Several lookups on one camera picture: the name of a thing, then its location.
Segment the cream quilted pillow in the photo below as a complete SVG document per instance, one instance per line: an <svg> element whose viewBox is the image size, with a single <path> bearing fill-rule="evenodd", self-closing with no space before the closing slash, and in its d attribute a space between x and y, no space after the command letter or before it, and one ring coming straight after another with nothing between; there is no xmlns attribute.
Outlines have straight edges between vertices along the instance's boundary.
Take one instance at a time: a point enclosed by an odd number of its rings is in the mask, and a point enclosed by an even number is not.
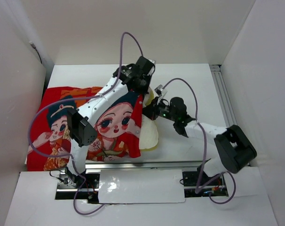
<svg viewBox="0 0 285 226"><path fill-rule="evenodd" d="M147 107L154 99L153 90L149 87L148 93L143 99L143 107ZM139 137L139 149L141 152L152 151L158 144L158 130L155 121L152 121L147 116L142 115L142 126Z"/></svg>

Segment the red printed pillowcase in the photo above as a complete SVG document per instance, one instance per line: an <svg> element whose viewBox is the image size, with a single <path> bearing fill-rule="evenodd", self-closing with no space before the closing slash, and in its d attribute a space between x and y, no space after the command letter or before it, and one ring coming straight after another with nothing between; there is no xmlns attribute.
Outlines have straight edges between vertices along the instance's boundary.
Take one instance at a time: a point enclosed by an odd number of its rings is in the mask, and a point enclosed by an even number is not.
<svg viewBox="0 0 285 226"><path fill-rule="evenodd" d="M49 171L66 166L69 161L66 154L71 151L68 110L82 106L86 103L85 97L95 95L100 90L100 87L57 87L46 90L41 107L62 99L65 102L44 110L33 123L33 145L49 157L43 157L29 147L26 160L28 171ZM128 93L105 110L95 125L97 138L89 146L86 159L104 162L140 157L142 104L142 95Z"/></svg>

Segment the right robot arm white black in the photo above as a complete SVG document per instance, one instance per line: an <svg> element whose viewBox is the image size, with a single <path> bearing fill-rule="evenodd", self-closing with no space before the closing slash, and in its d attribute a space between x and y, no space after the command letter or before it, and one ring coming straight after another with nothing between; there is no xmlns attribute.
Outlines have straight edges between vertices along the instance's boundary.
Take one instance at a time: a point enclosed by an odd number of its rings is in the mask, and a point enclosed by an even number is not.
<svg viewBox="0 0 285 226"><path fill-rule="evenodd" d="M238 125L226 128L197 122L187 113L187 106L180 97L173 97L169 104L164 100L158 101L156 97L143 108L142 113L151 120L158 117L171 120L179 135L203 139L205 145L216 146L217 156L205 160L204 165L199 167L197 179L203 185L209 184L218 174L227 171L238 173L257 157L256 149Z"/></svg>

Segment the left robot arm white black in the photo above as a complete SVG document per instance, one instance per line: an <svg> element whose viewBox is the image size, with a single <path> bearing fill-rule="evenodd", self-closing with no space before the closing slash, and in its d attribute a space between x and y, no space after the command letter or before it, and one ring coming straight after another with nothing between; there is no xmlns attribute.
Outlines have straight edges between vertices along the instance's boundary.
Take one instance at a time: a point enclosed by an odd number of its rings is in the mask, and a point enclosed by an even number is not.
<svg viewBox="0 0 285 226"><path fill-rule="evenodd" d="M82 187L86 181L86 157L89 146L96 140L95 125L105 110L119 98L128 93L137 96L148 92L152 75L155 72L155 60L140 56L135 64L120 65L108 83L81 107L70 110L67 115L71 137L70 159L65 173L68 182L75 188Z"/></svg>

